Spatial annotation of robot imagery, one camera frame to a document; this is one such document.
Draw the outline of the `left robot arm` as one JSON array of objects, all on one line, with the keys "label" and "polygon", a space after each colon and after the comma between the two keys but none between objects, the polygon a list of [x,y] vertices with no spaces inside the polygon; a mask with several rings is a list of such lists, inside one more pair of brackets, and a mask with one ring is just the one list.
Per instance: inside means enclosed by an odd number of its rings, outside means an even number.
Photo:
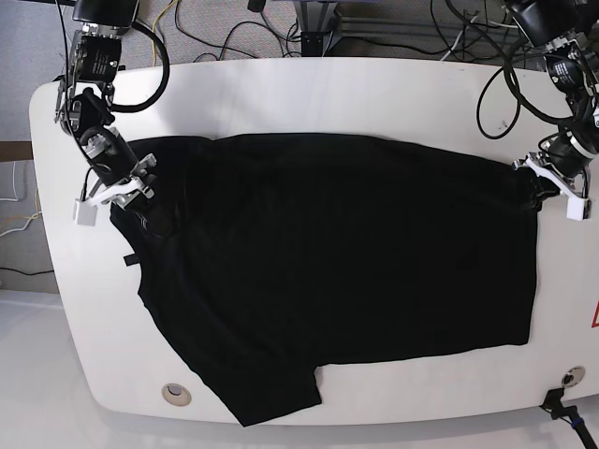
[{"label": "left robot arm", "polygon": [[[537,208],[547,198],[566,196],[566,215],[583,221],[591,216],[590,164],[598,157],[598,50],[592,30],[598,23],[595,1],[505,1],[504,10],[514,20],[520,36],[507,51],[499,51],[503,65],[499,75],[514,96],[518,109],[526,109],[540,121],[556,126],[556,133],[538,143],[514,162],[516,170],[531,171]],[[542,58],[553,86],[565,96],[571,110],[554,117],[535,107],[522,94],[514,65],[525,46],[534,58]]]}]

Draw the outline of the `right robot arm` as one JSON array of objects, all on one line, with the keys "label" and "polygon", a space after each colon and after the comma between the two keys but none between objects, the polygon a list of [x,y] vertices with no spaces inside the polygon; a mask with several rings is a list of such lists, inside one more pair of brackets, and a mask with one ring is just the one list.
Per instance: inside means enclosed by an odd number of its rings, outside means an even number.
[{"label": "right robot arm", "polygon": [[[159,238],[171,230],[171,220],[159,205],[154,184],[153,154],[138,158],[114,127],[118,113],[137,113],[155,104],[167,88],[170,62],[164,43],[139,22],[137,1],[77,1],[73,20],[80,23],[66,44],[66,70],[58,87],[55,121],[70,135],[95,174],[85,182],[76,199],[74,219],[94,225],[97,209],[113,204],[132,213],[142,229]],[[122,56],[122,37],[136,30],[153,42],[162,60],[162,76],[156,91],[136,105],[114,101],[114,81]]]}]

